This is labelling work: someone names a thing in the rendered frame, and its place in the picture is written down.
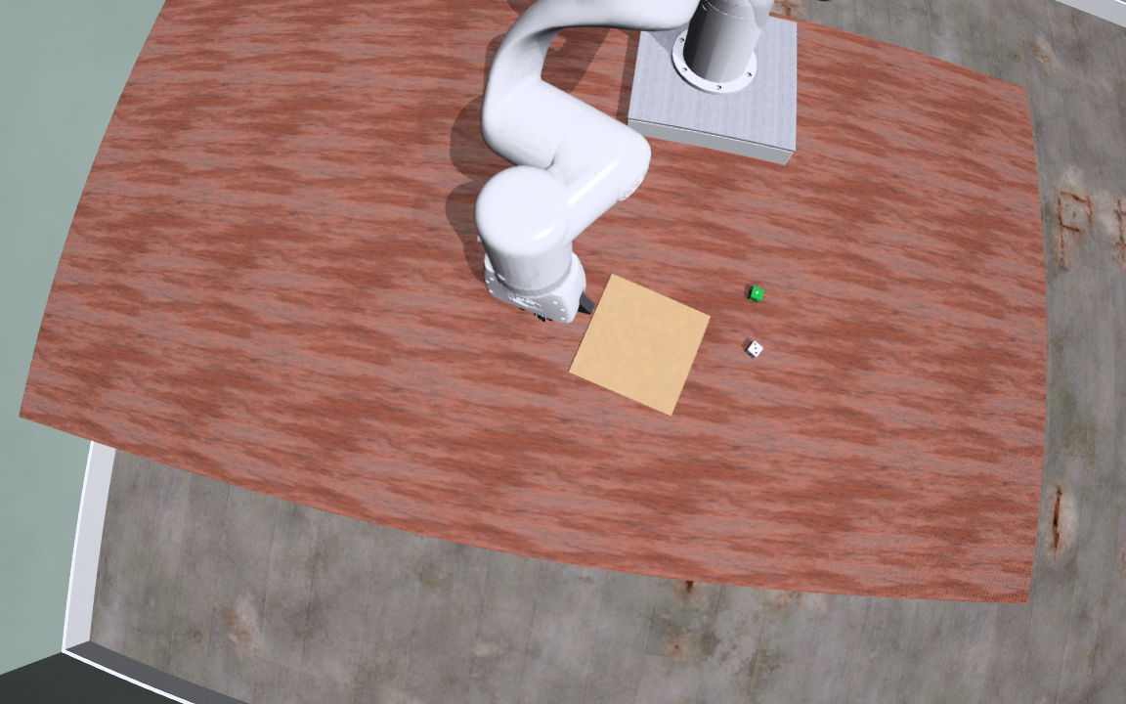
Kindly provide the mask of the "tan square mat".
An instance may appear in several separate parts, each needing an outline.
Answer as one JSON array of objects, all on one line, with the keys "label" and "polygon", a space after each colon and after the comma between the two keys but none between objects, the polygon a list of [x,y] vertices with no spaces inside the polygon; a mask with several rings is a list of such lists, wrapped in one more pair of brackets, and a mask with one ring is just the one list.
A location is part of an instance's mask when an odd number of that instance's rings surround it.
[{"label": "tan square mat", "polygon": [[569,374],[671,418],[709,320],[611,275]]}]

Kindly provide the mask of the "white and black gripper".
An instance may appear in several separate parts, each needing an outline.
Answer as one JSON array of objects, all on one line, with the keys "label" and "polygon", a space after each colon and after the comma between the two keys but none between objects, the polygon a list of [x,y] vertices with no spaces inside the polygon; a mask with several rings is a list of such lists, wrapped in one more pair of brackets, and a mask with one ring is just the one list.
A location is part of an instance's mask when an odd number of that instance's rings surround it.
[{"label": "white and black gripper", "polygon": [[586,271],[583,271],[583,266],[577,253],[572,255],[572,266],[564,284],[543,297],[520,297],[520,295],[506,289],[498,282],[495,269],[489,262],[488,253],[486,259],[484,259],[483,276],[488,293],[493,297],[504,300],[506,303],[520,308],[522,311],[527,309],[535,315],[546,317],[549,321],[557,321],[560,324],[569,324],[575,320],[577,311],[591,315],[591,309],[595,308],[595,303],[583,293],[586,292]]}]

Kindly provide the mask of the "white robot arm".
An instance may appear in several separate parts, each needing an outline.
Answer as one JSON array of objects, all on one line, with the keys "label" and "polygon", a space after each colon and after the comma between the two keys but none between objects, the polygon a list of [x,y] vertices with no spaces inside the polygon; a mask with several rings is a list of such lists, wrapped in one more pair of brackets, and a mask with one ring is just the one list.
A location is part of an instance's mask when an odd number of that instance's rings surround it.
[{"label": "white robot arm", "polygon": [[489,66],[481,134],[517,166],[489,178],[474,204],[477,243],[506,289],[543,297],[564,284],[572,240],[628,198],[651,163],[643,135],[540,80],[560,28],[663,32],[691,20],[671,50],[676,74],[731,95],[754,80],[752,50],[774,1],[537,0],[515,20]]}]

